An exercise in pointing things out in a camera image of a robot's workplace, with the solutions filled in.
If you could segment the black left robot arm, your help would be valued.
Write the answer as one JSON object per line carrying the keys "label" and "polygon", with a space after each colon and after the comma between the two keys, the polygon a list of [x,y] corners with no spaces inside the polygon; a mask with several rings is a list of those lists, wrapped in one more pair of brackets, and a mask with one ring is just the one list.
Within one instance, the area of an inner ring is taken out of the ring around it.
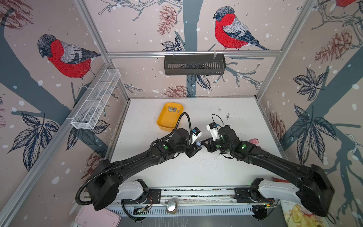
{"label": "black left robot arm", "polygon": [[192,135],[190,117],[183,112],[172,132],[153,141],[145,152],[122,161],[101,161],[76,192],[75,202],[81,206],[93,205],[96,211],[106,208],[116,199],[119,186],[133,175],[172,160],[179,154],[193,157],[201,146],[197,145]]}

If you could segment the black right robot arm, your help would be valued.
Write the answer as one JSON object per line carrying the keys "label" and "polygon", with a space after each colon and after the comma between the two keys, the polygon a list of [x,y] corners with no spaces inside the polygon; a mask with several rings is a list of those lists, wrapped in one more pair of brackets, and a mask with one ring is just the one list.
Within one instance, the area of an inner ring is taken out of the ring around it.
{"label": "black right robot arm", "polygon": [[249,197],[253,201],[281,199],[298,203],[320,217],[328,215],[335,190],[321,167],[296,164],[253,143],[241,141],[228,125],[219,127],[210,123],[207,130],[212,137],[201,144],[208,152],[220,151],[222,155],[228,154],[233,159],[262,167],[283,178],[283,182],[255,178],[249,188]]}

